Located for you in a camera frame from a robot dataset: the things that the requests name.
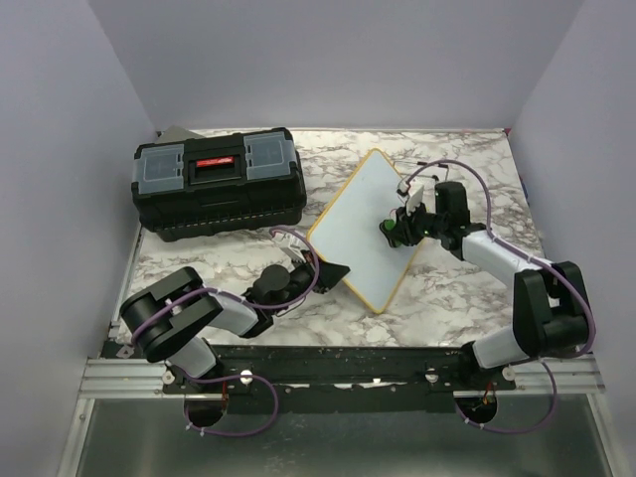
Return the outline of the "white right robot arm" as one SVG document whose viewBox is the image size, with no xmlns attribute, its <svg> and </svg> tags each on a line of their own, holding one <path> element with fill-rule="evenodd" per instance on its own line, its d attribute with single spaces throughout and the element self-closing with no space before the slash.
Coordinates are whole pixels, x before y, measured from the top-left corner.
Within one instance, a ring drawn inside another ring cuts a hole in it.
<svg viewBox="0 0 636 477">
<path fill-rule="evenodd" d="M 466 190 L 458 182 L 434 187 L 435 209 L 421 195 L 407 199 L 380 223 L 389 246 L 415 246 L 436 239 L 461 261 L 490 273 L 512 292 L 512 324 L 462 347 L 457 377 L 477 390 L 493 378 L 493 369 L 571 352 L 591 337 L 590 309 L 582 273 L 572 262 L 538 260 L 471 221 Z"/>
</svg>

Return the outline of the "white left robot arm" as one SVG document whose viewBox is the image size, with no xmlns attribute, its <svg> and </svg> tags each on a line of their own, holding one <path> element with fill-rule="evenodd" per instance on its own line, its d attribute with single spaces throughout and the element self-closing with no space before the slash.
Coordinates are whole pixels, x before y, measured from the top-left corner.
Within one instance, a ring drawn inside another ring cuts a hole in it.
<svg viewBox="0 0 636 477">
<path fill-rule="evenodd" d="M 289 270 L 270 265 L 244 294 L 231 297 L 206 288 L 202 277 L 185 266 L 127 298 L 119 316 L 131 332 L 131 343 L 150 363 L 162 361 L 186 374 L 200 393 L 212 391 L 221 377 L 220 361 L 199 333 L 210 326 L 243 339 L 259 336 L 279 311 L 302 301 L 308 293 L 325 293 L 351 268 L 306 258 Z"/>
</svg>

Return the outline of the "yellow framed whiteboard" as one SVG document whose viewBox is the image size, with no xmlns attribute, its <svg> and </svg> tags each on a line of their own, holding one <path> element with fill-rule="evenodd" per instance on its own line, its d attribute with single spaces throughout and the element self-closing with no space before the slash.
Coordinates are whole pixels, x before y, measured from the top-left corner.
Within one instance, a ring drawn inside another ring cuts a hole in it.
<svg viewBox="0 0 636 477">
<path fill-rule="evenodd" d="M 380 149 L 370 150 L 307 233 L 326 262 L 346 265 L 346 285 L 374 313 L 391 303 L 418 248 L 391 248 L 380 223 L 401 201 L 401 174 Z"/>
</svg>

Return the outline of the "black plastic toolbox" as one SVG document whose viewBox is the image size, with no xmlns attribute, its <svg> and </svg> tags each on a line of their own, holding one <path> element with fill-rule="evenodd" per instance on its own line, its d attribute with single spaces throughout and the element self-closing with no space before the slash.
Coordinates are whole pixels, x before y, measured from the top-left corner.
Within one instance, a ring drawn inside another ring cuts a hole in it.
<svg viewBox="0 0 636 477">
<path fill-rule="evenodd" d="M 165 242 L 300 222 L 301 160 L 284 128 L 143 144 L 133 159 L 139 221 Z"/>
</svg>

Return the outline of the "green whiteboard eraser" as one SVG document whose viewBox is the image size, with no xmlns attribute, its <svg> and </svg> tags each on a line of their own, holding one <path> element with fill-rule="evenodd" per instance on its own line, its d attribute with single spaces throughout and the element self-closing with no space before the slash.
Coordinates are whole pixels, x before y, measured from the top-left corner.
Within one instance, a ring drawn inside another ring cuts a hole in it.
<svg viewBox="0 0 636 477">
<path fill-rule="evenodd" d="M 380 225 L 380 231 L 388 241 L 388 244 L 391 248 L 398 248 L 401 246 L 401 242 L 399 240 L 399 231 L 396 230 L 397 223 L 391 219 L 383 220 Z"/>
</svg>

